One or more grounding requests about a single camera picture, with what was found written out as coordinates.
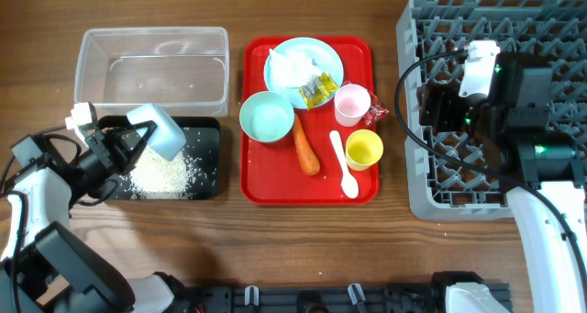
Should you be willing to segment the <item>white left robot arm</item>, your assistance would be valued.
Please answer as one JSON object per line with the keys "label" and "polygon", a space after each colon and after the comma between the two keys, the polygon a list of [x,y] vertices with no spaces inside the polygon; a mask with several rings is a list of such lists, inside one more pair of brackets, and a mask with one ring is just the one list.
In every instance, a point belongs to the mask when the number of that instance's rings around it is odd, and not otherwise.
{"label": "white left robot arm", "polygon": [[13,146],[22,170],[1,179],[11,204],[11,233],[1,256],[4,312],[176,312],[188,307],[175,278],[154,273],[127,280],[69,229],[70,210],[84,196],[98,203],[116,174],[129,173],[152,148],[174,158],[185,138],[172,121],[142,120],[100,129],[89,121],[74,126],[87,145],[66,162],[53,145],[58,128],[26,136]]}

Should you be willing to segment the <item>white tissue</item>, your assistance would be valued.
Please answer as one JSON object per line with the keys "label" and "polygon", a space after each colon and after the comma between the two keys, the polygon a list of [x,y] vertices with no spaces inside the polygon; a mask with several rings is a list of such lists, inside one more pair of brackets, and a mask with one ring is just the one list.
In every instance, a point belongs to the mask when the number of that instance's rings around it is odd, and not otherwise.
{"label": "white tissue", "polygon": [[271,82],[278,88],[300,87],[322,74],[314,61],[299,50],[270,50],[269,70]]}

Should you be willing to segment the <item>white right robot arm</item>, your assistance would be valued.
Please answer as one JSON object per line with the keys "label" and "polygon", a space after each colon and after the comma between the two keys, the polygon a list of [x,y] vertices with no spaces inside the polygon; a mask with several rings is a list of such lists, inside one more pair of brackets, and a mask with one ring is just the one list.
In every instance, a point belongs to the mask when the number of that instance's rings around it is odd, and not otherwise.
{"label": "white right robot arm", "polygon": [[577,145],[548,129],[553,70],[527,53],[454,50],[459,86],[428,85],[420,119],[482,146],[522,239],[534,309],[586,309],[584,180]]}

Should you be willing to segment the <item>yellow snack wrapper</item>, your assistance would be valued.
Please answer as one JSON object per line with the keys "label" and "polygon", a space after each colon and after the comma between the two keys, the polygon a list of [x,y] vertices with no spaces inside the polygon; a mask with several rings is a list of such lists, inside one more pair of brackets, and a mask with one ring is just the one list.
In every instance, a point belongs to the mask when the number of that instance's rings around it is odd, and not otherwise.
{"label": "yellow snack wrapper", "polygon": [[337,82],[329,73],[314,76],[308,83],[299,88],[305,107],[310,110],[325,103],[338,90]]}

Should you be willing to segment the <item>pink plastic cup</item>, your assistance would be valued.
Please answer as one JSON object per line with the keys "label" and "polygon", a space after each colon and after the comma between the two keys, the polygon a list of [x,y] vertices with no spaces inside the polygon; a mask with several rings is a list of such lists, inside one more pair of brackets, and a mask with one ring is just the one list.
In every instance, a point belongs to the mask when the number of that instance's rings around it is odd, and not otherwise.
{"label": "pink plastic cup", "polygon": [[335,119],[343,127],[355,126],[371,107],[369,91],[358,84],[345,84],[334,97]]}

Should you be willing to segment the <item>light blue bowl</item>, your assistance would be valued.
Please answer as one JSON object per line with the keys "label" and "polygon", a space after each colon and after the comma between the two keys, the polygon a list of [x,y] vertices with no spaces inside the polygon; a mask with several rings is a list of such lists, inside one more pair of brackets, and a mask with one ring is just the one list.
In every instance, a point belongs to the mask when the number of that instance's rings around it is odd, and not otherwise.
{"label": "light blue bowl", "polygon": [[169,162],[176,157],[186,143],[183,130],[161,106],[149,103],[135,108],[127,112],[127,120],[131,125],[153,121],[156,128],[148,139],[148,145]]}

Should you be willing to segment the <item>orange carrot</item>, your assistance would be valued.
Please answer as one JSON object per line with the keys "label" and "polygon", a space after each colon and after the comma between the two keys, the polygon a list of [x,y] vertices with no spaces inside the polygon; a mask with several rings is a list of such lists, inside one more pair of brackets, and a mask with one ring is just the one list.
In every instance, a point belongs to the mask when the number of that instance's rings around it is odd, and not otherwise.
{"label": "orange carrot", "polygon": [[307,141],[300,118],[297,115],[294,115],[292,133],[298,161],[302,171],[307,175],[315,175],[319,173],[319,160]]}

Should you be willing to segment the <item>mint green bowl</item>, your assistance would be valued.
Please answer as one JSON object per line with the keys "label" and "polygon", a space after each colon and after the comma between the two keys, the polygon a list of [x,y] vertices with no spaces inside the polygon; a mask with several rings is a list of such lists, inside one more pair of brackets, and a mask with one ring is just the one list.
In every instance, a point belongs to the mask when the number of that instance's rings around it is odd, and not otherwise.
{"label": "mint green bowl", "polygon": [[290,101],[274,92],[258,92],[242,104],[239,123],[252,140],[274,143],[284,138],[294,125]]}

